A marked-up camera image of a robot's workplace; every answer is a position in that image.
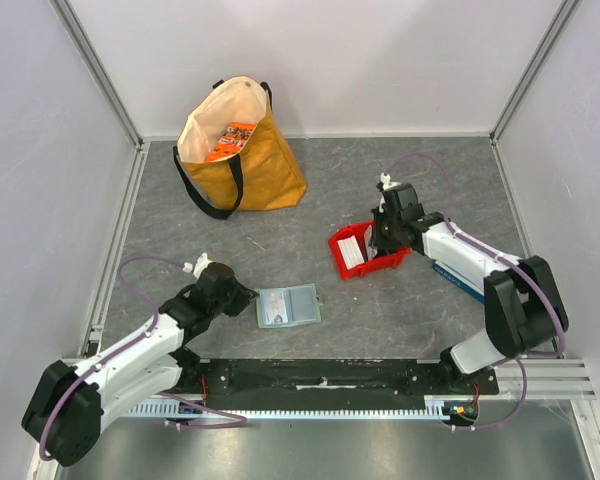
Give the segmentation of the red plastic bin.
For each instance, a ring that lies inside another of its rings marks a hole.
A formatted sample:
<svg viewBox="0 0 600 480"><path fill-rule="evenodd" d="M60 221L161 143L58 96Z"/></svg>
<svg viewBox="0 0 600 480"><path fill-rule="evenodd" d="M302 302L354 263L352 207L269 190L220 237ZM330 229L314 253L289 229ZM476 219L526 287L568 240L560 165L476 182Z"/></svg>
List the red plastic bin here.
<svg viewBox="0 0 600 480"><path fill-rule="evenodd" d="M394 253L379 255L378 252L369 245L373 225L373 220L350 224L340 228L329 238L327 244L341 280L348 280L355 277L363 278L368 274L379 270L389 268L396 269L402 264L404 258L412 253L410 248L399 247ZM356 237L363 252L365 263L351 270L347 270L338 248L337 241L350 236Z"/></svg>

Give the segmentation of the white credit card stack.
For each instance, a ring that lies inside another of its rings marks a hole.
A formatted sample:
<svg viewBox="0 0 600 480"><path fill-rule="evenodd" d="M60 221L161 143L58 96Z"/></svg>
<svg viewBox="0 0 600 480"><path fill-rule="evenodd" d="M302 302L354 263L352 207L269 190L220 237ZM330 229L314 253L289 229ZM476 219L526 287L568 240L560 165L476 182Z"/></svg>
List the white credit card stack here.
<svg viewBox="0 0 600 480"><path fill-rule="evenodd" d="M347 270L365 263L363 252L355 236L338 240L337 245Z"/></svg>

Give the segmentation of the white printed credit card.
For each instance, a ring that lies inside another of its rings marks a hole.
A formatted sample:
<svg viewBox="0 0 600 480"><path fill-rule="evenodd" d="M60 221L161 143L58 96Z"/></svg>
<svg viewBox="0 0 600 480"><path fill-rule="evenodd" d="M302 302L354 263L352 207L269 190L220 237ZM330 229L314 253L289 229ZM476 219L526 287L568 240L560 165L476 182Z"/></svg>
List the white printed credit card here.
<svg viewBox="0 0 600 480"><path fill-rule="evenodd" d="M262 290L260 301L262 321L265 326L279 326L289 323L284 289Z"/></svg>

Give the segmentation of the mustard yellow tote bag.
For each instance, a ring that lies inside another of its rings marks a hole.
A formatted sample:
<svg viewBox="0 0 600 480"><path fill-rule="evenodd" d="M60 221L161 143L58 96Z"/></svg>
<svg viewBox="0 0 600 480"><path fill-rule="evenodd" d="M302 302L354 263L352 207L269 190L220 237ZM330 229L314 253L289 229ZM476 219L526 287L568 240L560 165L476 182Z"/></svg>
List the mustard yellow tote bag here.
<svg viewBox="0 0 600 480"><path fill-rule="evenodd" d="M205 163L231 122L252 123L256 128L240 153ZM293 207L307 189L296 157L276 124L270 86L248 76L213 85L189 114L172 155L189 198L214 219L226 220L238 210Z"/></svg>

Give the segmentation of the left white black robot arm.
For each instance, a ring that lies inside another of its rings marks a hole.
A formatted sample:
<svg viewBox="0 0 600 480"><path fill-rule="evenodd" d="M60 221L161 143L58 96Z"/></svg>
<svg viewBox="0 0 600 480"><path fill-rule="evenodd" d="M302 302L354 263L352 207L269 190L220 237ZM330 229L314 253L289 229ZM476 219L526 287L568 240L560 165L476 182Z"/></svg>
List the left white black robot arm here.
<svg viewBox="0 0 600 480"><path fill-rule="evenodd" d="M199 358L187 344L219 316L235 317L257 298L234 271L218 262L194 270L181 289L137 330L73 365L62 360L43 371L21 426L38 443L43 461L71 466L117 418L171 388L196 388Z"/></svg>

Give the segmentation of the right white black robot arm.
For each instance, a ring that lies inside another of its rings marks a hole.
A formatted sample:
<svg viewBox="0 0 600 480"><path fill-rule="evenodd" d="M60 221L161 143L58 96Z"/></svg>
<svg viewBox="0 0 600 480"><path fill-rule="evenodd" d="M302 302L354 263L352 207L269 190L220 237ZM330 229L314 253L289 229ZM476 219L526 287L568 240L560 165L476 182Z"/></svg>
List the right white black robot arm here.
<svg viewBox="0 0 600 480"><path fill-rule="evenodd" d="M383 175L369 245L380 256L409 248L447 268L482 295L484 326L440 355L438 381L463 392L474 374L554 340L565 348L569 320L548 262L504 253L461 230L440 212L426 213L415 188Z"/></svg>

